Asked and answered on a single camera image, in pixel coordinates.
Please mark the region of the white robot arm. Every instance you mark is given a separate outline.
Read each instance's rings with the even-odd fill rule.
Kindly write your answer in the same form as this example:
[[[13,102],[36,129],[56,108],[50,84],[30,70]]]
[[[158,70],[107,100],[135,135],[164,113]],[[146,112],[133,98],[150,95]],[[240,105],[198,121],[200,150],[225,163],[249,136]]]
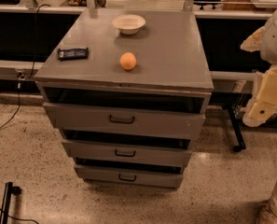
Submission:
[[[242,42],[241,49],[259,51],[261,59],[270,63],[264,74],[256,74],[252,98],[242,117],[245,125],[258,127],[277,110],[277,9],[262,27]]]

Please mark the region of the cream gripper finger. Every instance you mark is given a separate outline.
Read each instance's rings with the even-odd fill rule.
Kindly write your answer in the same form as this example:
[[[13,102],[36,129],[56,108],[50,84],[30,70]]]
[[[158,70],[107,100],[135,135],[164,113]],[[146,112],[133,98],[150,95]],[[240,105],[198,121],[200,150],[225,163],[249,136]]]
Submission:
[[[258,28],[251,35],[249,35],[241,44],[241,49],[254,52],[259,51],[261,47],[261,37],[264,32],[264,27]]]
[[[242,122],[249,127],[265,123],[277,111],[277,65],[265,73],[256,72],[252,98],[249,100]]]

